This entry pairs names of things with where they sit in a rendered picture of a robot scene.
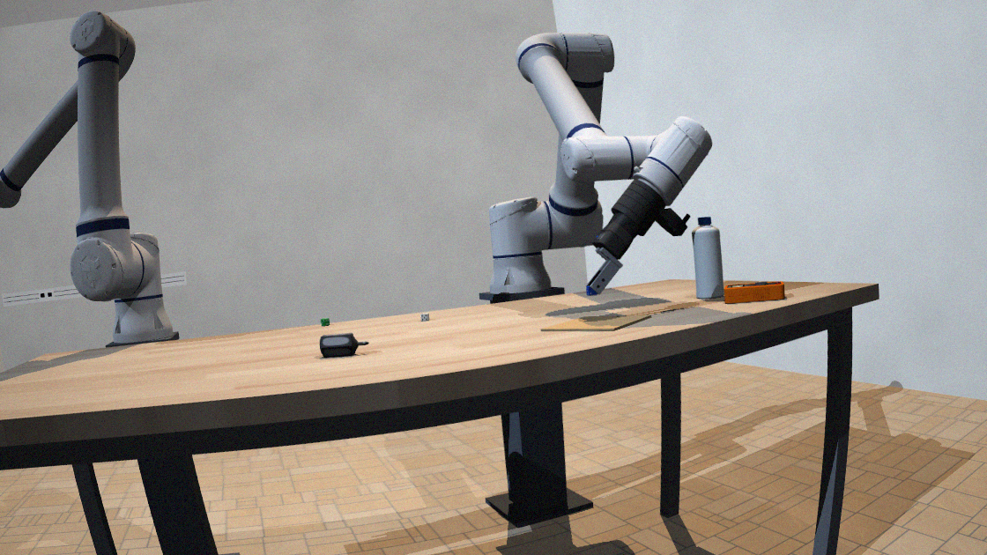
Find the grey plastic bottle with blue cap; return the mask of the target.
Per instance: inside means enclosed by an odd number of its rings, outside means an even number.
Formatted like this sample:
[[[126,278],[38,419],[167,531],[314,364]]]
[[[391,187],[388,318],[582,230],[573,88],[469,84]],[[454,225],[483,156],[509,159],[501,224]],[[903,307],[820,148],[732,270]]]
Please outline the grey plastic bottle with blue cap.
[[[698,218],[692,231],[694,247],[694,281],[697,299],[719,299],[724,296],[724,279],[719,229],[712,216]]]

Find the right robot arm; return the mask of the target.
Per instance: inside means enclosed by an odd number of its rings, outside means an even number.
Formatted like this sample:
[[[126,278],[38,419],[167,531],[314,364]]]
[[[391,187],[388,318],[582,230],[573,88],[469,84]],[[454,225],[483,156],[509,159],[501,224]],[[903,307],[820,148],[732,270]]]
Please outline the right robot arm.
[[[19,202],[28,178],[78,122],[81,212],[70,257],[73,284],[85,299],[115,300],[114,343],[171,337],[158,240],[130,233],[122,208],[118,88],[134,60],[133,36],[102,11],[86,11],[70,31],[70,44],[78,52],[78,80],[0,172],[0,209]]]

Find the orange digital multimeter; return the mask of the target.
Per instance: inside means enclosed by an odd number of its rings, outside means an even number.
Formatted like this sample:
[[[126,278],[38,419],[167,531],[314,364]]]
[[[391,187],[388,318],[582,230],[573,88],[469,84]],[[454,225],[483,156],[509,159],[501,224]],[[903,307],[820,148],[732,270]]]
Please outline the orange digital multimeter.
[[[727,285],[724,288],[725,304],[784,299],[783,281],[757,281],[755,284]]]

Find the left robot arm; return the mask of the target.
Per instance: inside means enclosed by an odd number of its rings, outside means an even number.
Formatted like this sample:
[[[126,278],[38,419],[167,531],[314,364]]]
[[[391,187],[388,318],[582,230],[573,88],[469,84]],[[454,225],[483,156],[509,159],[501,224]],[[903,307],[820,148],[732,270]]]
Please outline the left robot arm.
[[[592,246],[604,222],[595,181],[633,180],[634,168],[648,159],[664,167],[682,190],[712,149],[710,134],[685,116],[656,136],[605,134],[600,125],[604,72],[614,67],[606,34],[536,34],[522,41],[516,64],[559,131],[556,181],[549,201],[518,198],[490,207],[491,294],[552,288],[542,250]]]

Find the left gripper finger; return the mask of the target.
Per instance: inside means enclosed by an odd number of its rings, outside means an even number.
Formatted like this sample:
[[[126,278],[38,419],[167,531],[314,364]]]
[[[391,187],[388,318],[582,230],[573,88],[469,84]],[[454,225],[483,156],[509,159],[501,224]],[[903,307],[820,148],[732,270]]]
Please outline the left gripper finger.
[[[606,264],[606,266],[601,270],[600,274],[597,275],[597,277],[594,279],[594,281],[592,281],[590,285],[590,288],[594,289],[594,291],[597,294],[600,294],[603,291],[603,289],[609,284],[609,281],[611,281],[612,278],[615,276],[615,274],[617,274],[620,267],[623,266],[623,264],[620,263],[620,261],[617,260],[615,256],[610,254],[606,250],[606,248],[601,248],[599,251],[604,256],[607,256],[607,258],[610,261],[608,262],[608,264]]]
[[[602,270],[602,269],[604,268],[604,266],[606,266],[606,265],[608,264],[608,262],[610,261],[609,259],[607,259],[607,258],[606,258],[606,256],[604,256],[603,254],[601,254],[601,253],[599,252],[599,250],[600,250],[600,248],[596,248],[596,250],[595,250],[595,251],[596,251],[596,253],[598,253],[598,254],[600,254],[600,255],[602,256],[602,258],[604,258],[604,260],[605,260],[605,262],[603,263],[603,266],[601,266],[601,267],[599,268],[599,270],[598,270],[598,271],[596,271],[596,274],[595,274],[595,275],[593,276],[593,278],[592,278],[592,279],[591,279],[591,280],[589,281],[589,283],[588,283],[588,284],[587,284],[586,286],[589,286],[589,285],[591,285],[591,283],[592,283],[592,281],[594,281],[594,279],[595,279],[595,278],[597,277],[597,275],[599,274],[599,272],[600,272],[600,271],[601,271],[601,270]]]

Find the orange square mat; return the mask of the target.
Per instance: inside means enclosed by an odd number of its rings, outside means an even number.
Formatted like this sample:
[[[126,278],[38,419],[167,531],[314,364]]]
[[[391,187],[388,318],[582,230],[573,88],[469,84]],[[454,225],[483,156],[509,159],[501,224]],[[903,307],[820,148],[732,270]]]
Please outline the orange square mat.
[[[540,331],[617,331],[650,317],[651,315],[584,316]]]

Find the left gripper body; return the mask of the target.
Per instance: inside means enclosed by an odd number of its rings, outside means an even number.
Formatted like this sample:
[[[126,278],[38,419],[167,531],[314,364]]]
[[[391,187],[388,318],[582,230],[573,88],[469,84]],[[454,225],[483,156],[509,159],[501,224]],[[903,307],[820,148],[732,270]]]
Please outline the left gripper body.
[[[634,170],[634,180],[611,209],[611,220],[592,242],[595,248],[606,248],[617,260],[636,236],[647,233],[653,222],[672,236],[682,236],[690,219],[689,214],[681,219],[674,210],[665,209],[676,199],[681,187],[663,166],[645,159]]]

